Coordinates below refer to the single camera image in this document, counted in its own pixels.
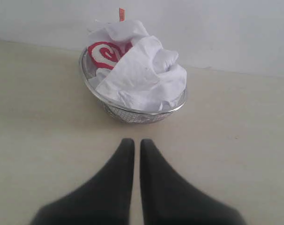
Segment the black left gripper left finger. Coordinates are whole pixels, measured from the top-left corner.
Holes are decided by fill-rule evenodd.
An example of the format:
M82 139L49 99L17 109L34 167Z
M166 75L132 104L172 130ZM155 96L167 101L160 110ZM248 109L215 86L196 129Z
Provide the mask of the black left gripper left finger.
M128 225L135 143L121 140L107 163L70 194L42 207L32 225Z

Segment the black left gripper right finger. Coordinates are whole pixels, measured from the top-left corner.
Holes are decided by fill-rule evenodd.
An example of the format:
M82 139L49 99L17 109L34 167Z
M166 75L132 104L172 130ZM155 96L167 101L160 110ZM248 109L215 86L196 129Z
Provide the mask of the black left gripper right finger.
M244 225L240 213L181 177L151 139L141 140L140 187L146 225Z

